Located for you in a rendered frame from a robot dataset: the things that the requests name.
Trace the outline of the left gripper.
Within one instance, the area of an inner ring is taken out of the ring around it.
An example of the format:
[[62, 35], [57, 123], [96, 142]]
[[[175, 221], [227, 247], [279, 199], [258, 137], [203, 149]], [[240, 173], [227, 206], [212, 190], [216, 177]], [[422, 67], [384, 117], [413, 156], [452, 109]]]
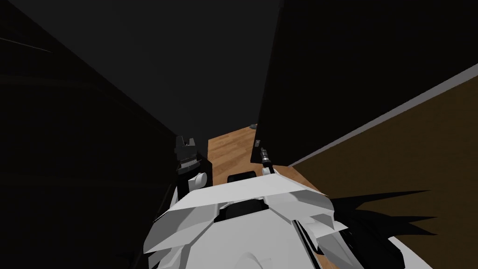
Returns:
[[197, 147], [194, 138], [190, 138], [188, 145], [185, 145], [183, 136], [178, 136], [175, 154], [179, 162], [176, 169], [178, 174], [185, 174], [198, 168]]

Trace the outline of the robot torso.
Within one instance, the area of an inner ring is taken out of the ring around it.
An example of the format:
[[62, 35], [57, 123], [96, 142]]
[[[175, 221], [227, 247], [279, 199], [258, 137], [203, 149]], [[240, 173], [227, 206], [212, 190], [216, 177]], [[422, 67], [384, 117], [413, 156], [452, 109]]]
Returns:
[[174, 198], [148, 233], [149, 269], [316, 269], [344, 229], [329, 198], [279, 173]]

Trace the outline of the black door leaf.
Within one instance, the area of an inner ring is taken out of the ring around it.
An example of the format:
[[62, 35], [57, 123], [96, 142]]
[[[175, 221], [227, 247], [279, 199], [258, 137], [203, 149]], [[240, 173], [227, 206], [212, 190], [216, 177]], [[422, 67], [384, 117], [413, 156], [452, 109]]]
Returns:
[[293, 166], [478, 75], [478, 0], [282, 0], [251, 162]]

